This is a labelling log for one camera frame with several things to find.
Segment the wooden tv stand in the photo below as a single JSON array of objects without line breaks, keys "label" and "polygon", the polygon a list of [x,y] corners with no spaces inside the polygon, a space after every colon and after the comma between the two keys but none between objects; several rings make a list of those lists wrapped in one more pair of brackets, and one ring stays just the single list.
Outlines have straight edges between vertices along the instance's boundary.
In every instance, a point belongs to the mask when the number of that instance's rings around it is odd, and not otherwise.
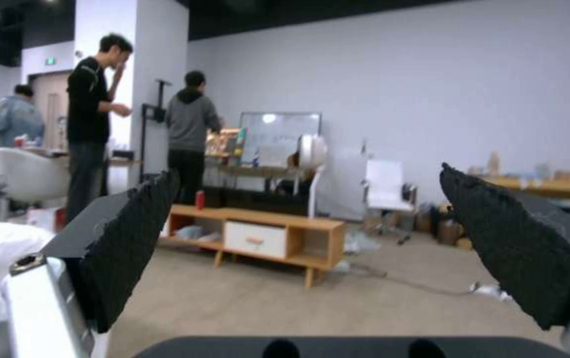
[{"label": "wooden tv stand", "polygon": [[310,219],[296,215],[266,213],[234,208],[198,210],[194,206],[173,205],[169,217],[170,233],[181,227],[203,226],[219,231],[222,240],[185,243],[216,251],[215,267],[221,265],[224,253],[251,256],[277,263],[306,268],[305,286],[322,278],[342,260],[345,224],[326,219]]}]

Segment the black pants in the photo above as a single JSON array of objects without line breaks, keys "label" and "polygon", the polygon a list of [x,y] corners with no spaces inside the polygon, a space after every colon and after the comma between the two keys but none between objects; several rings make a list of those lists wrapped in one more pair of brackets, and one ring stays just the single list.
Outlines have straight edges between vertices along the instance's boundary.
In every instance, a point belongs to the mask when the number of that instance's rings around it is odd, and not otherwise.
[{"label": "black pants", "polygon": [[107,177],[103,143],[69,143],[71,183],[66,204],[66,222],[71,222],[101,195]]},{"label": "black pants", "polygon": [[192,150],[170,150],[168,152],[168,168],[177,170],[180,178],[180,188],[175,202],[194,205],[196,192],[203,185],[203,170],[205,169],[203,152]]}]

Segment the white drawer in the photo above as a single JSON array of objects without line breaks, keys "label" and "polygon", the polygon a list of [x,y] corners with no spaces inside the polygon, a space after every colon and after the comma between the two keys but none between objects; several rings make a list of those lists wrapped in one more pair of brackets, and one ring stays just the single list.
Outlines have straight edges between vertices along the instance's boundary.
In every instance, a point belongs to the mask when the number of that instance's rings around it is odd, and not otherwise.
[{"label": "white drawer", "polygon": [[225,223],[224,235],[226,249],[281,259],[287,254],[284,227],[228,221]]}]

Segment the hood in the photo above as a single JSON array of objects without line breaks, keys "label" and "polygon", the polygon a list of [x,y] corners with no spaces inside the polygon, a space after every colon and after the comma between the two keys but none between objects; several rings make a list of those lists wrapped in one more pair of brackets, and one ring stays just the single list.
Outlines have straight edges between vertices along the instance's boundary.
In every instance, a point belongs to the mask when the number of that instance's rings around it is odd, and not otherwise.
[{"label": "hood", "polygon": [[177,93],[177,98],[185,104],[190,104],[201,97],[203,97],[203,93],[191,88],[184,88]]}]

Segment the door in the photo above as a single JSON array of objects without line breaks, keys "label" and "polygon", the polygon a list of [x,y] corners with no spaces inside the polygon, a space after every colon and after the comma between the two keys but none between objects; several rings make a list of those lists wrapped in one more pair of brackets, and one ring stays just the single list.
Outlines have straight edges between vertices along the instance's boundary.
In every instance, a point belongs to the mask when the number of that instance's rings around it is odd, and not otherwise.
[{"label": "door", "polygon": [[44,147],[68,151],[66,122],[69,109],[68,77],[70,72],[38,75],[31,79],[33,101],[44,118]]}]

